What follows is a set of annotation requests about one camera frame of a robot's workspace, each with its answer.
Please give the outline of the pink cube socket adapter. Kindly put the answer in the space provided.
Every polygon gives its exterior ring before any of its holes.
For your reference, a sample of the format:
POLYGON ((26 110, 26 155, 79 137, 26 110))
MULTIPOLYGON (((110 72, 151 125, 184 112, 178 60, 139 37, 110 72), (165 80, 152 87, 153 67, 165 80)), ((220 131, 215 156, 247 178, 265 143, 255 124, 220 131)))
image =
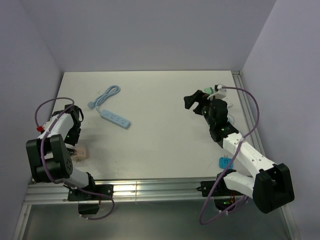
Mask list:
POLYGON ((86 147, 76 147, 71 159, 76 162, 81 162, 89 158, 89 153, 86 147))

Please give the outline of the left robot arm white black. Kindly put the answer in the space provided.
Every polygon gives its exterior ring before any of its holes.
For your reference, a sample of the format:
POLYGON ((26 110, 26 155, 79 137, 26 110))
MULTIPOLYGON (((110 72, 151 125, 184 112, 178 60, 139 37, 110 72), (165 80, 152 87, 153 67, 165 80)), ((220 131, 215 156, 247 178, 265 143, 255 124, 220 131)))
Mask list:
POLYGON ((48 127, 40 127, 41 135, 26 142, 31 175, 36 183, 64 183, 79 189, 86 200, 96 197, 98 188, 88 172, 73 167, 72 154, 81 133, 84 120, 82 110, 67 104, 63 110, 55 111, 48 127))

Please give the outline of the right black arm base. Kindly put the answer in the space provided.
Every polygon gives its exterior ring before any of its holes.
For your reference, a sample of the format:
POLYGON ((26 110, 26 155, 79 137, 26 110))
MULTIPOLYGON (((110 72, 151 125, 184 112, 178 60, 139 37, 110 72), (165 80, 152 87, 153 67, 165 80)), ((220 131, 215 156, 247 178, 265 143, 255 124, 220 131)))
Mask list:
MULTIPOLYGON (((201 192, 202 197, 206 198, 215 182, 215 180, 201 181, 200 186, 197 187, 196 190, 201 192)), ((214 205, 216 208, 223 211, 236 202, 236 197, 241 197, 242 195, 243 194, 238 191, 227 189, 224 181, 221 180, 213 191, 211 197, 214 198, 214 205)))

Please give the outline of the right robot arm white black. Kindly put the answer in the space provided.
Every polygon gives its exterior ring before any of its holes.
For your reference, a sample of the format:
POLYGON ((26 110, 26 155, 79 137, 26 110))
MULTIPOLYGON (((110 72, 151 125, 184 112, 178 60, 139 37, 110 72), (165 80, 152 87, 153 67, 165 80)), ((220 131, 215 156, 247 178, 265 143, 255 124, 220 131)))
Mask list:
POLYGON ((233 159, 238 160, 250 174, 243 175, 227 166, 217 175, 212 187, 207 189, 207 197, 238 192, 253 199, 264 214, 291 203, 295 194, 289 168, 263 156, 245 140, 245 136, 228 120, 228 104, 223 100, 225 96, 226 87, 222 87, 212 94, 197 90, 183 98, 186 109, 194 103, 198 104, 193 112, 204 117, 213 141, 233 154, 233 159))

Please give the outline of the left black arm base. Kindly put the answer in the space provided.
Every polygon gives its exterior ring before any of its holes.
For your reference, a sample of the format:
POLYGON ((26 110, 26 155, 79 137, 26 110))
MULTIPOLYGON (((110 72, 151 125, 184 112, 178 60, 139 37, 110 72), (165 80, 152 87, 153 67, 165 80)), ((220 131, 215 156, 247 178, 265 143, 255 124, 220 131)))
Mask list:
POLYGON ((67 201, 78 202, 78 213, 86 217, 96 215, 100 210, 102 201, 111 201, 111 210, 107 213, 107 216, 109 216, 115 209, 113 193, 114 186, 112 184, 98 184, 93 192, 70 188, 67 201))

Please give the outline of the white plug adapter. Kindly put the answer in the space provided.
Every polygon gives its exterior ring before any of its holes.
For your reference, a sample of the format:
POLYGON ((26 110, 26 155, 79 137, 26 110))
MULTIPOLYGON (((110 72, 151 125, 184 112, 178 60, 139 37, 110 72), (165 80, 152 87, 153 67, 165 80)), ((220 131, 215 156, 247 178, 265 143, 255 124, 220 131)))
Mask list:
POLYGON ((227 108, 231 108, 233 106, 233 103, 226 97, 223 99, 227 103, 227 108))

